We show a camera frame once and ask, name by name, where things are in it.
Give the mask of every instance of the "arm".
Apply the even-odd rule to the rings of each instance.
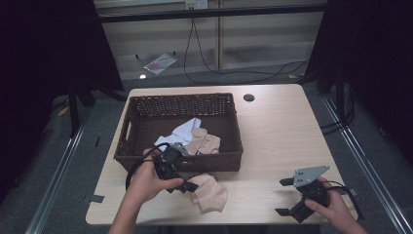
[[[151,154],[151,157],[159,156],[158,153]],[[140,207],[147,201],[156,197],[164,189],[174,188],[182,184],[182,178],[161,180],[155,172],[155,166],[152,160],[145,161],[140,166],[131,185],[126,192],[121,206],[116,213],[109,233],[133,233],[137,215]]]
[[[326,182],[325,178],[320,177],[319,181],[324,182],[325,187],[331,187],[331,184]],[[329,198],[327,208],[310,199],[305,201],[306,206],[314,212],[325,216],[341,234],[366,234],[367,232],[353,218],[341,195],[334,190],[330,190],[327,193]]]

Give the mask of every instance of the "white cloth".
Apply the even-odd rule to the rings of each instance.
[[[192,140],[192,129],[199,128],[201,126],[201,120],[193,118],[188,122],[176,127],[170,136],[159,136],[155,145],[160,143],[182,143],[184,146],[188,145]],[[160,149],[165,150],[166,146],[162,146]]]

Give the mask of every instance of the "beige cloth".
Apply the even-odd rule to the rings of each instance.
[[[199,185],[192,193],[194,204],[199,204],[203,213],[222,212],[227,203],[228,191],[208,174],[197,175],[188,181]]]
[[[220,143],[220,137],[209,135],[206,129],[194,128],[192,129],[191,142],[186,145],[185,148],[191,155],[197,155],[199,153],[217,154],[219,153]]]

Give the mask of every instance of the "gray carpet floor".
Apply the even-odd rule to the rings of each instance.
[[[294,63],[284,68],[285,73],[299,65]],[[252,67],[248,70],[277,72],[280,66]],[[305,65],[292,73],[304,73]],[[287,75],[269,78],[269,75],[234,73],[218,75],[211,72],[191,73],[191,79],[203,82],[195,83],[185,75],[152,77],[144,80],[124,81],[124,92],[127,96],[131,89],[152,87],[185,87],[202,86],[208,82],[214,85],[231,84],[286,84],[294,83],[296,79]],[[315,82],[303,85],[307,98],[321,126],[331,124],[333,119],[327,111],[322,97],[317,91]],[[106,158],[112,137],[119,122],[124,103],[94,93],[94,107],[79,106],[80,115],[89,118],[85,121],[85,130],[79,145],[73,155],[63,184],[54,200],[53,208],[47,218],[42,233],[106,233],[108,226],[91,226],[85,222],[89,207],[88,198],[94,193],[101,168]],[[57,98],[59,103],[64,97]],[[59,109],[52,113],[52,119],[47,126],[36,157],[30,162],[31,166],[20,178],[19,186],[12,189],[0,206],[0,233],[24,233],[30,220],[39,206],[56,167],[69,141],[69,114],[57,117]],[[413,166],[403,158],[390,137],[384,137],[379,131],[380,125],[366,108],[355,100],[355,119],[350,125],[367,158],[385,183],[396,202],[402,208],[408,220],[413,220]],[[340,131],[325,135],[325,140],[332,156],[340,170],[347,186],[355,188],[360,209],[366,220],[360,223],[370,233],[397,233],[394,224],[383,208],[377,195],[371,188],[361,171],[349,146],[344,141]],[[242,231],[237,227],[227,226],[177,226],[174,233],[335,233],[329,224],[317,226],[243,226]],[[157,226],[138,226],[136,233],[158,233]]]

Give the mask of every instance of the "black curtain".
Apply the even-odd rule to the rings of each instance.
[[[97,17],[92,0],[17,0],[0,10],[0,200],[34,155],[52,101],[68,94],[70,81],[89,79],[123,90],[101,24],[61,20],[81,17]]]
[[[337,8],[342,2],[352,8]],[[413,163],[413,2],[329,1],[307,74],[319,90],[335,84],[337,66],[345,81]]]

